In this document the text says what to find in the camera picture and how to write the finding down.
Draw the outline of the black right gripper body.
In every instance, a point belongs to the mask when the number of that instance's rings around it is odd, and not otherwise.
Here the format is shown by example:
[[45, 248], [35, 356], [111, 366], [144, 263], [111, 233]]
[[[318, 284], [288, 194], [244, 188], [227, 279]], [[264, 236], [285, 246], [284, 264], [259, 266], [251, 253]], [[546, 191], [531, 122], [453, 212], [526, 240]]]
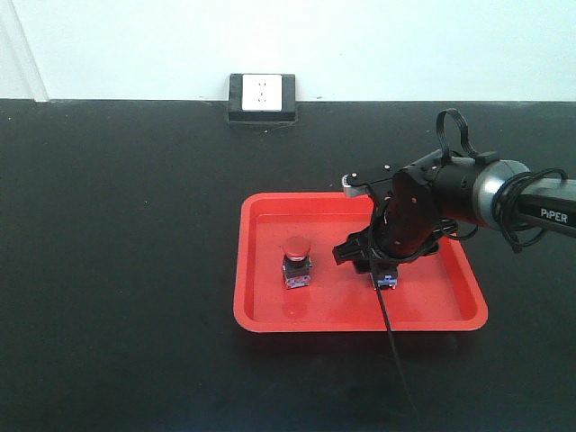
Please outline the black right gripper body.
[[406, 166], [356, 171], [368, 183], [373, 202], [369, 230], [370, 263], [403, 264], [404, 258], [433, 231], [441, 232], [430, 177], [441, 167], [439, 155], [426, 155]]

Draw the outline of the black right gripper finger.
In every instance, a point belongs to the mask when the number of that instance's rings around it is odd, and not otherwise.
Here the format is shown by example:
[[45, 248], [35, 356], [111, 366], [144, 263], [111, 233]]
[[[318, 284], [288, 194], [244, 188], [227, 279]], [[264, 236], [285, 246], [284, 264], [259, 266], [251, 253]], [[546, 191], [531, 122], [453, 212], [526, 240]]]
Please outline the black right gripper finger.
[[354, 266], [369, 266], [371, 258], [369, 240], [368, 229], [349, 234], [343, 243], [332, 249], [336, 265], [351, 262]]
[[415, 261], [420, 257], [434, 255], [439, 250], [439, 240], [441, 239], [441, 232], [437, 229], [430, 233], [422, 243], [407, 257], [405, 261]]

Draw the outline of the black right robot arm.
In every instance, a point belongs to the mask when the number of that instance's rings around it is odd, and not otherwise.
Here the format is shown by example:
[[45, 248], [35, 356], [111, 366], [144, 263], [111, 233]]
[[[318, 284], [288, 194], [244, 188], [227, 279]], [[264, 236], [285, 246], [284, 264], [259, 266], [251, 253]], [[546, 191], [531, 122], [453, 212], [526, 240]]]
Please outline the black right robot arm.
[[520, 231], [575, 234], [575, 183], [559, 168], [531, 172], [493, 154], [442, 159], [435, 151], [404, 167], [381, 167], [342, 179], [349, 197], [368, 195], [367, 228], [333, 249], [337, 264], [391, 268], [432, 255], [442, 237], [463, 240], [460, 221], [499, 231], [516, 252], [530, 246]]

